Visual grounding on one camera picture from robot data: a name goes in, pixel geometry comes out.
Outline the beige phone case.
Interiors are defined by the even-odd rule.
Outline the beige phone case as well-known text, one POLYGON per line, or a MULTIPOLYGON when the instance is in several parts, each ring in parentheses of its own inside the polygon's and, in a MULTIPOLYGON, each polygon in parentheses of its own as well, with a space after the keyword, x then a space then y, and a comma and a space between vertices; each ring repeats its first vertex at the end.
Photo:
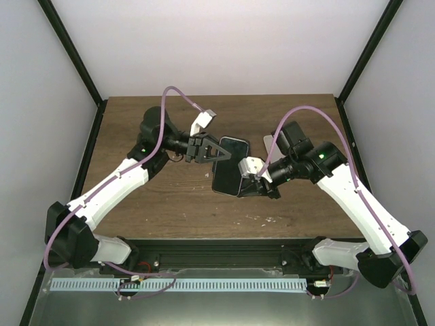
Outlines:
POLYGON ((273 161, 275 159, 275 153, 276 153, 276 147, 272 147, 273 142, 273 136, 272 135, 266 135, 263 137, 263 143, 264 147, 266 149, 267 155, 271 155, 271 160, 273 161))

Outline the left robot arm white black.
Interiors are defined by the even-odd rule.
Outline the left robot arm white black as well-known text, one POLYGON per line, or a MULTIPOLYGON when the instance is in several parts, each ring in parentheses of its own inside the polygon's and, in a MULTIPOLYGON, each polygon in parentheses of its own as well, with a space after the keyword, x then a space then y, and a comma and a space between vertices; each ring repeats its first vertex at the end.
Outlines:
POLYGON ((183 132, 165 109, 149 108, 137 142, 122 163, 90 191, 68 204, 55 202, 48 209, 44 266, 50 268, 48 255, 54 252, 72 268, 90 262, 112 263, 123 274, 132 274, 139 266, 134 246, 121 237, 95 234, 95 229, 117 204, 163 169, 170 151, 199 164, 230 159, 231 154, 218 140, 204 132, 215 116, 212 110, 201 111, 190 131, 183 132))

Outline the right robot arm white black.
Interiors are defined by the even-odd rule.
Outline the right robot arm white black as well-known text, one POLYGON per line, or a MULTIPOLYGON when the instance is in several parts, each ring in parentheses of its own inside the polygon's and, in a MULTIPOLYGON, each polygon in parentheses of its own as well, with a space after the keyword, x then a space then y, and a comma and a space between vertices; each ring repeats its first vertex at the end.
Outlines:
POLYGON ((316 274, 325 266, 358 271, 369 283, 385 288, 412 263, 428 239, 420 230, 410 231, 396 220, 351 174, 351 167, 336 145, 329 141, 314 146, 297 122, 283 127, 277 137, 283 157, 261 169, 260 158, 245 157, 239 162, 246 186, 239 195, 278 199, 278 187, 293 179, 307 179, 327 193, 361 231, 365 241, 343 242, 315 239, 302 256, 303 268, 316 274))

